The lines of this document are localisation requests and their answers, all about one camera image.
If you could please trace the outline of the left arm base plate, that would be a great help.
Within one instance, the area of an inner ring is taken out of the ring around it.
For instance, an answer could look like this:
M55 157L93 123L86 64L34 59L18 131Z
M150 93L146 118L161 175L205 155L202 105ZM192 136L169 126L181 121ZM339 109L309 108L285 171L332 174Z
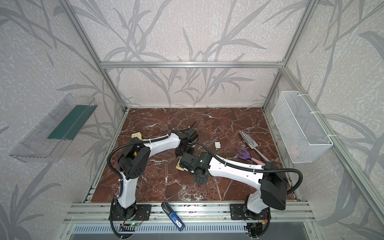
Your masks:
M133 204L124 209L119 203L112 206L109 220L112 221L148 221L151 214L152 205L150 204Z

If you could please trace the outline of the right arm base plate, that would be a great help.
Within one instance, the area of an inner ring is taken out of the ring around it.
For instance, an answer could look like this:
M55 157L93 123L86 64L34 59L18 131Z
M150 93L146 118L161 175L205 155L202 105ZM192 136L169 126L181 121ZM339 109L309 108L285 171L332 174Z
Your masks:
M256 214L247 209L245 204L230 204L231 220L256 220L265 221L270 220L270 208L263 209L259 214Z

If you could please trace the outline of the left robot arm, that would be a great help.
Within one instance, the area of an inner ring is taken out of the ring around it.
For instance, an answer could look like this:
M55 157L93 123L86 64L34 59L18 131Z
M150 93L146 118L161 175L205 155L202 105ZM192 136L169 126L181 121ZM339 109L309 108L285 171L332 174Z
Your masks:
M198 133L193 128L171 130L154 139L141 140L135 137L129 143L112 150L107 157L107 166L119 177L119 206L127 210L136 204L137 182L150 157L172 149L180 157L197 138Z

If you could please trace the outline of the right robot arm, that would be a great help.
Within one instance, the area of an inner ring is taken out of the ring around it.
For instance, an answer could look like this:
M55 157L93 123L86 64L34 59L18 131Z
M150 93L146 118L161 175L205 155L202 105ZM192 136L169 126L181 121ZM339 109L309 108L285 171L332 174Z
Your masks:
M205 185L209 177L222 177L247 184L257 191L245 201L246 210L255 214L266 208L286 209L287 196L303 182L301 171L278 168L274 163L247 165L203 152L200 156L185 153L179 166L194 176L193 180Z

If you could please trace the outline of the white remote red keypad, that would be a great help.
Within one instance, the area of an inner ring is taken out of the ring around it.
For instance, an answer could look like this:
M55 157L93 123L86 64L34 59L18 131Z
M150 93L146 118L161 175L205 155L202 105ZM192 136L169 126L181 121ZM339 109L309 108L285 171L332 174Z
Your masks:
M180 166L180 161L178 161L178 164L176 166L177 170L184 171L184 168Z

